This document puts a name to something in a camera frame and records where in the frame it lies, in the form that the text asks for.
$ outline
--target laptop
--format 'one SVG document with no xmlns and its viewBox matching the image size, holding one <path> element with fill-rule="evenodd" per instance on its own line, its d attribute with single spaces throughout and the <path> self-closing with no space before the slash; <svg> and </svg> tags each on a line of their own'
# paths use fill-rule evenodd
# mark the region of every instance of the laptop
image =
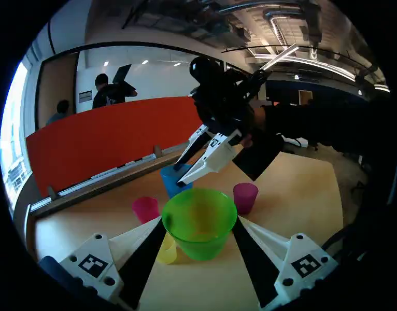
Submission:
<svg viewBox="0 0 397 311">
<path fill-rule="evenodd" d="M 130 70 L 131 65 L 125 65 L 122 67 L 118 68 L 117 73 L 115 74 L 114 79 L 112 80 L 112 83 L 117 84 L 120 82 L 123 82 L 125 80 L 125 77 L 128 73 L 128 71 Z"/>
</svg>

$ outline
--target floor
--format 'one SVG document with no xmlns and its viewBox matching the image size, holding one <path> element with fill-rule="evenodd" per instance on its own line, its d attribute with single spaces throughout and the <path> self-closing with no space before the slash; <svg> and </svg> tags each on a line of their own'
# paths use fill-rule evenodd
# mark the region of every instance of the floor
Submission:
<svg viewBox="0 0 397 311">
<path fill-rule="evenodd" d="M 344 226 L 352 223 L 361 204 L 362 190 L 351 194 L 351 189 L 357 185 L 358 181 L 363 183 L 367 181 L 367 175 L 358 162 L 345 157 L 332 147 L 321 144 L 318 144 L 317 151 L 313 147 L 300 148 L 291 144 L 286 144 L 286 150 L 292 150 L 299 156 L 327 161 L 333 165 L 343 206 Z"/>
</svg>

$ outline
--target orange partition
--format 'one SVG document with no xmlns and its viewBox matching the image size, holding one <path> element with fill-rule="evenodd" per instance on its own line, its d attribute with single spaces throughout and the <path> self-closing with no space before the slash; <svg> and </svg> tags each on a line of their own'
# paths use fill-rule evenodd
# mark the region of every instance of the orange partition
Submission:
<svg viewBox="0 0 397 311">
<path fill-rule="evenodd" d="M 166 97 L 105 106 L 72 115 L 26 138 L 42 196 L 108 169 L 186 142 L 201 125 L 193 100 Z"/>
</svg>

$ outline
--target window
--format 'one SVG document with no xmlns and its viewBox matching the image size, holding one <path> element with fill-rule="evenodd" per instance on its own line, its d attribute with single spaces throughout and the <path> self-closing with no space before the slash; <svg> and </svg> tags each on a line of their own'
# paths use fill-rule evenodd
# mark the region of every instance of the window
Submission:
<svg viewBox="0 0 397 311">
<path fill-rule="evenodd" d="M 26 76 L 27 69 L 20 63 L 8 91 L 1 124 L 0 166 L 11 204 L 27 176 L 19 138 L 20 107 Z"/>
</svg>

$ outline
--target table surface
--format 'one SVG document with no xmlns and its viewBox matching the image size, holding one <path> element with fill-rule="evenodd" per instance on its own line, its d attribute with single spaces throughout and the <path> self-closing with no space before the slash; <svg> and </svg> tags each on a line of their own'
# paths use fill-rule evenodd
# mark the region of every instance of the table surface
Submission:
<svg viewBox="0 0 397 311">
<path fill-rule="evenodd" d="M 233 197 L 233 187 L 249 178 L 232 162 L 221 172 L 207 174 L 194 187 L 213 188 Z M 259 195 L 250 221 L 289 238 L 299 232 L 321 245 L 343 227 L 341 198 L 328 162 L 280 153 L 254 182 Z M 159 171 L 130 181 L 89 200 L 41 218 L 36 223 L 38 259 L 57 261 L 94 232 L 112 238 L 140 225 L 132 202 L 154 196 L 160 209 L 168 201 Z M 254 292 L 233 234 L 213 260 L 195 262 L 177 249 L 174 264 L 156 262 L 140 300 L 140 310 L 257 310 Z"/>
</svg>

